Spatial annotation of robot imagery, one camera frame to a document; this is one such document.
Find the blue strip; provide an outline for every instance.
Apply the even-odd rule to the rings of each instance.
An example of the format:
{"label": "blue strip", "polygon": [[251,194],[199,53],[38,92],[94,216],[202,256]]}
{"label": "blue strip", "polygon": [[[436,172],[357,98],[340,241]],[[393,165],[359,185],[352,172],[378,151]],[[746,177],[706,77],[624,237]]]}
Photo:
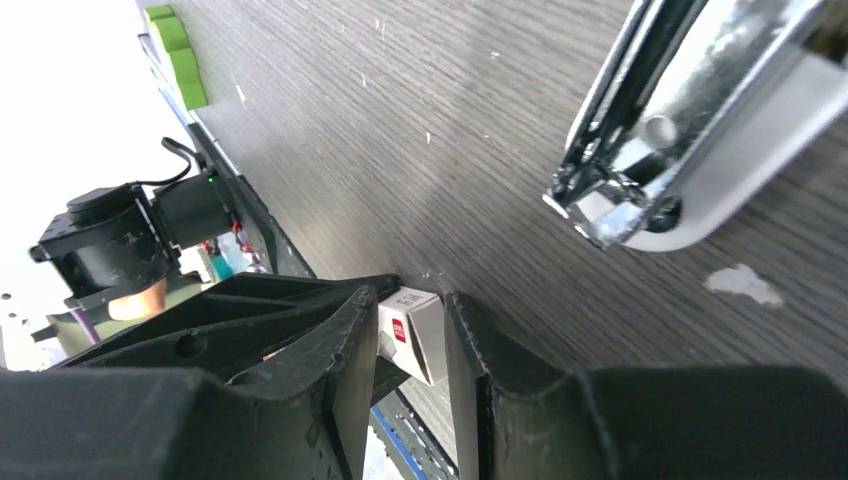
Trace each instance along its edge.
{"label": "blue strip", "polygon": [[419,467],[415,459],[412,458],[412,454],[409,453],[409,450],[403,446],[403,442],[400,441],[400,438],[398,438],[394,430],[392,430],[392,427],[390,427],[389,423],[386,422],[386,419],[383,418],[383,414],[380,413],[380,409],[377,407],[371,407],[371,414],[377,419],[377,423],[383,427],[383,430],[385,430],[386,434],[392,440],[392,444],[395,446],[397,451],[400,452],[401,456],[406,461],[406,464],[409,466],[409,469],[412,470],[412,473],[420,480],[427,480],[427,475],[424,475],[424,472],[421,471],[421,467]]}

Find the white stain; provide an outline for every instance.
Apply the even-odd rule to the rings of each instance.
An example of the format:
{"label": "white stain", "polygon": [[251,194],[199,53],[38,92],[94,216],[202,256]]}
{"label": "white stain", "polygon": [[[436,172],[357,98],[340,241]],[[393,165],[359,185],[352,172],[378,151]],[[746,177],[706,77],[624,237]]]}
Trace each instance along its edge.
{"label": "white stain", "polygon": [[707,278],[704,286],[711,292],[727,292],[746,295],[760,305],[780,307],[783,299],[777,290],[757,276],[751,267],[738,264],[736,268],[719,270]]}

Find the white wall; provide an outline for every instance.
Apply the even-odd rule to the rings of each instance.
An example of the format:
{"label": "white wall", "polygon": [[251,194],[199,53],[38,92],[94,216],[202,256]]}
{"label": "white wall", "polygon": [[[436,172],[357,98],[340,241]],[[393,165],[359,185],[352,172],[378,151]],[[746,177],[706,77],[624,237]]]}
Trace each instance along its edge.
{"label": "white wall", "polygon": [[96,187],[166,178],[189,139],[162,100],[130,0],[5,2],[0,29],[0,325],[58,313],[68,291],[27,250],[65,203]]}

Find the teal object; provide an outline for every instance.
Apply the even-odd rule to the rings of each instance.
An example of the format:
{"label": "teal object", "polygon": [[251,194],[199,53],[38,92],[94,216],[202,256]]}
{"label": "teal object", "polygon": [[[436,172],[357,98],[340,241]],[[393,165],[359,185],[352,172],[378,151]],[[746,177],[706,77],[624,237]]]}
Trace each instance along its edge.
{"label": "teal object", "polygon": [[233,269],[230,268],[230,264],[227,263],[227,260],[224,259],[224,257],[218,255],[217,257],[213,257],[211,260],[212,268],[215,269],[215,275],[218,276],[219,280],[225,280],[233,276]]}

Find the wooden table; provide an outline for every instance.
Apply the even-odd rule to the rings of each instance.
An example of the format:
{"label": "wooden table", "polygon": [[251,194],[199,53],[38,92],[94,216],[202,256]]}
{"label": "wooden table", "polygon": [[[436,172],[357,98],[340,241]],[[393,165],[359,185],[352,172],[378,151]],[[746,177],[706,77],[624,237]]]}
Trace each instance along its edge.
{"label": "wooden table", "polygon": [[[796,362],[848,385],[844,121],[708,241],[600,252],[540,195],[628,1],[171,3],[200,117],[318,276],[465,291],[563,367]],[[707,288],[740,264],[779,299]],[[447,387],[403,388],[452,451]]]}

